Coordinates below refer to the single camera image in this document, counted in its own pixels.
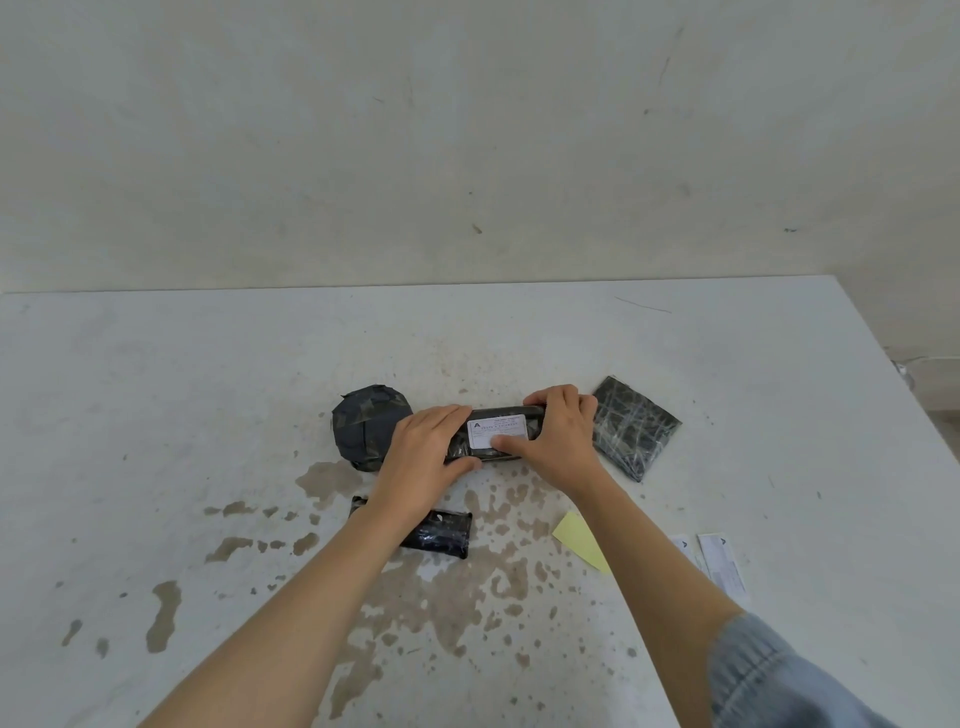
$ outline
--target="sleeve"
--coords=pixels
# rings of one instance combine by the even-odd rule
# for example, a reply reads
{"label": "sleeve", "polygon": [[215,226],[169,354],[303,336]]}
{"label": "sleeve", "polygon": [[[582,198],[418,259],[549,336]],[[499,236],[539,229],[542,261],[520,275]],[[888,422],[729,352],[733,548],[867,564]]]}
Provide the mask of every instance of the sleeve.
{"label": "sleeve", "polygon": [[724,626],[708,679],[716,728],[894,728],[755,615]]}

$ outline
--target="white label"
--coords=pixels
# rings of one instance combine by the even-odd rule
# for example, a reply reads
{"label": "white label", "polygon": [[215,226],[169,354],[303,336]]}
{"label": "white label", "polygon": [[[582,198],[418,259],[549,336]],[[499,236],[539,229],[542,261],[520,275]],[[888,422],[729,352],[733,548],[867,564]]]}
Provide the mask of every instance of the white label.
{"label": "white label", "polygon": [[690,539],[687,538],[685,533],[681,533],[677,536],[671,536],[670,541],[672,541],[673,545],[684,553],[684,556],[690,560],[690,563],[693,564],[693,566],[700,571],[704,570],[704,568],[700,565],[700,562],[697,560],[697,555],[693,552],[693,544],[690,542]]}
{"label": "white label", "polygon": [[526,439],[527,418],[524,415],[489,417],[486,420],[470,420],[467,435],[472,449],[489,449],[493,435],[515,435]]}
{"label": "white label", "polygon": [[702,533],[697,538],[700,540],[700,550],[704,552],[710,579],[729,598],[746,608],[749,601],[747,588],[743,586],[740,569],[733,560],[733,549],[727,537],[722,533]]}

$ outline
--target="wrapped package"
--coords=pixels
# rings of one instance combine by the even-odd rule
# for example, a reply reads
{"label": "wrapped package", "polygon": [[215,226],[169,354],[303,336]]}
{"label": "wrapped package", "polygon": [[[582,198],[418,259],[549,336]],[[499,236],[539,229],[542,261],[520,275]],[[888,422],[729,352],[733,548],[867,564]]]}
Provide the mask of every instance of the wrapped package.
{"label": "wrapped package", "polygon": [[593,395],[598,402],[593,446],[640,482],[680,420],[612,376]]}

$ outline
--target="scratch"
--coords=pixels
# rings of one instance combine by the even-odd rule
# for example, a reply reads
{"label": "scratch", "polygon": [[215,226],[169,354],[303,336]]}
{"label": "scratch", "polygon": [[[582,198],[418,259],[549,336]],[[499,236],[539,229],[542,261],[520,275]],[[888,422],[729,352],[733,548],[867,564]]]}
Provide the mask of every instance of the scratch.
{"label": "scratch", "polygon": [[657,85],[663,83],[663,74],[666,73],[666,67],[670,65],[670,57],[666,57],[666,61],[663,62],[663,68],[660,69],[660,77],[657,79]]}
{"label": "scratch", "polygon": [[666,308],[654,308],[651,305],[643,305],[643,303],[634,303],[633,301],[627,301],[626,299],[621,299],[619,296],[614,296],[614,298],[617,299],[618,301],[622,301],[623,303],[629,303],[630,305],[639,306],[640,308],[649,308],[651,311],[659,311],[661,313],[673,313],[673,311],[668,311],[666,310]]}

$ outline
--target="white table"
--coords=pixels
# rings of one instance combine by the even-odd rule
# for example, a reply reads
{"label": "white table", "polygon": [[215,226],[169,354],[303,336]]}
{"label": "white table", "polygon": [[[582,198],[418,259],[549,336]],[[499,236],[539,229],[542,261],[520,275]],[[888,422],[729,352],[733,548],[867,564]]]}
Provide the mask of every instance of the white table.
{"label": "white table", "polygon": [[[684,422],[618,478],[668,534],[726,532],[755,611],[875,709],[960,715],[960,466],[831,278],[6,295],[0,373],[6,725],[130,725],[296,572],[369,489],[320,466],[315,510],[296,483],[338,460],[339,394],[493,406],[606,374]],[[519,483],[454,487],[470,558],[399,554],[318,724],[675,724],[612,578],[544,535],[568,502]],[[252,544],[206,562],[229,537]]]}

